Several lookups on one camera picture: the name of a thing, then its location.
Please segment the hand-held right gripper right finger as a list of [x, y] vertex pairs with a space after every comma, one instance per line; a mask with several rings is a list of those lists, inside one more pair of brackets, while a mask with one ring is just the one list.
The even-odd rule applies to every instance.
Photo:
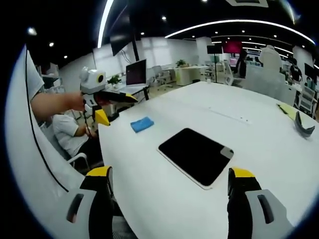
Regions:
[[228, 171], [228, 238], [285, 239], [294, 227], [286, 207], [246, 169]]

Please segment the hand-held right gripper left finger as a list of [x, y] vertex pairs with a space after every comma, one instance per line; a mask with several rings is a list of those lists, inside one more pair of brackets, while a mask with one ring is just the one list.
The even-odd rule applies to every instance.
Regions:
[[69, 190], [51, 217], [54, 239], [112, 239], [112, 167], [98, 167], [84, 177], [79, 188]]

